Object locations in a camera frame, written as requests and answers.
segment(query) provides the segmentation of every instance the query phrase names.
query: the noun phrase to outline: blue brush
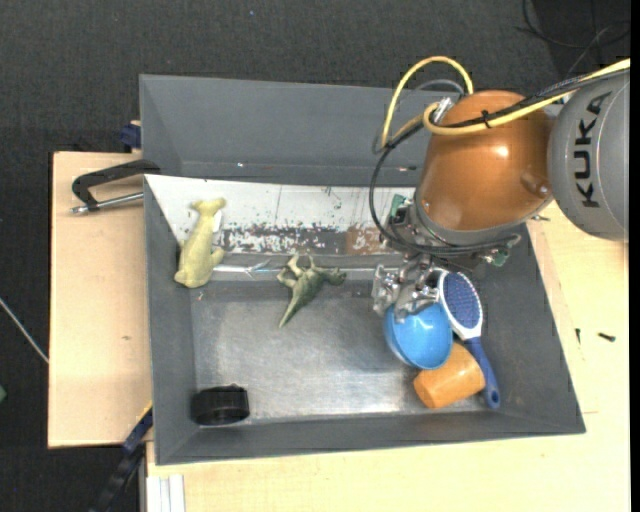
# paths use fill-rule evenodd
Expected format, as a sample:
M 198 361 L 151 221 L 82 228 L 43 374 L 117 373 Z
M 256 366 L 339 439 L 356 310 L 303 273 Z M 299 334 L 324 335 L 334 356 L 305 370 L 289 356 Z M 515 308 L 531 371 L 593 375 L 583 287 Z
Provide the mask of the blue brush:
M 500 407 L 500 391 L 491 362 L 482 348 L 482 304 L 471 280 L 459 272 L 443 271 L 438 279 L 438 289 L 453 331 L 464 341 L 480 365 L 486 386 L 482 391 L 491 409 Z

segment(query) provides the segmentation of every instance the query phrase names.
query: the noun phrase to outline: black clamp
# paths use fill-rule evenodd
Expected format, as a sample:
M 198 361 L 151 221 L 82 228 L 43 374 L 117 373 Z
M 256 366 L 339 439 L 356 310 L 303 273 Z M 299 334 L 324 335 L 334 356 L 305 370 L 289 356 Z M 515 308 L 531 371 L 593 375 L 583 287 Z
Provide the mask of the black clamp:
M 130 194 L 98 202 L 98 200 L 93 197 L 89 191 L 91 187 L 129 178 L 130 176 L 135 176 L 137 174 L 160 174 L 160 168 L 149 160 L 135 160 L 126 164 L 116 165 L 114 167 L 78 176 L 71 185 L 71 190 L 76 197 L 84 203 L 84 205 L 72 208 L 71 212 L 95 212 L 106 206 L 114 206 L 116 204 L 133 201 L 135 199 L 142 199 L 142 192 L 140 192 L 137 194 Z
M 488 111 L 488 110 L 483 110 L 483 111 L 482 111 L 482 120 L 484 121 L 484 125 L 485 125 L 487 128 L 493 128 L 493 126 L 491 126 L 491 125 L 489 124 L 489 115 L 490 115 L 490 114 L 489 114 L 489 111 Z

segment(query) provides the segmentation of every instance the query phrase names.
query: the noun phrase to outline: orange cup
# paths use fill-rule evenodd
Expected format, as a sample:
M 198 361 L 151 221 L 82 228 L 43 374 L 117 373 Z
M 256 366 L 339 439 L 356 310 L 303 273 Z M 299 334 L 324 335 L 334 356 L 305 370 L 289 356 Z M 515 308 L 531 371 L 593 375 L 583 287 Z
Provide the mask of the orange cup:
M 484 375 L 475 358 L 459 343 L 454 343 L 449 359 L 435 370 L 422 370 L 413 387 L 422 403 L 438 409 L 467 398 L 485 386 Z

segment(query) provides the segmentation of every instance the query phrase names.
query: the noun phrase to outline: white surface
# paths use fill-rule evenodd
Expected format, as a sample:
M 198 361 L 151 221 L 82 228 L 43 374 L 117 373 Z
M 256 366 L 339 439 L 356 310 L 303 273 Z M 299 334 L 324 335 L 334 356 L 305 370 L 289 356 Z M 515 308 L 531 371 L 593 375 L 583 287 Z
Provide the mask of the white surface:
M 184 478 L 182 475 L 148 476 L 146 487 L 146 512 L 185 512 Z
M 318 187 L 272 185 L 234 181 L 145 175 L 174 236 L 186 240 L 198 214 L 191 203 L 223 197 L 224 228 L 234 228 L 249 240 L 262 224 L 273 229 L 328 228 L 337 232 L 350 227 L 373 226 L 367 187 Z M 411 197 L 412 188 L 377 188 L 374 194 L 378 215 L 389 211 L 395 194 Z M 253 236 L 257 244 L 260 236 Z M 287 242 L 281 241 L 286 250 Z

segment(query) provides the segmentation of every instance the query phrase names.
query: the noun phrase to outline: yellow toy dinosaur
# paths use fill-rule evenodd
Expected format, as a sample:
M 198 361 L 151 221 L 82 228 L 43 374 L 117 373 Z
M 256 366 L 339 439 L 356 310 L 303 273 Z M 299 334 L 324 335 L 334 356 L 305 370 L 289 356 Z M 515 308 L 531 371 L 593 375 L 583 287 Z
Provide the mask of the yellow toy dinosaur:
M 213 243 L 213 218 L 227 202 L 220 198 L 213 201 L 196 201 L 191 208 L 196 210 L 200 217 L 191 236 L 180 243 L 180 261 L 174 280 L 187 288 L 198 288 L 209 282 L 213 268 L 224 257 L 224 250 L 217 248 L 211 253 Z

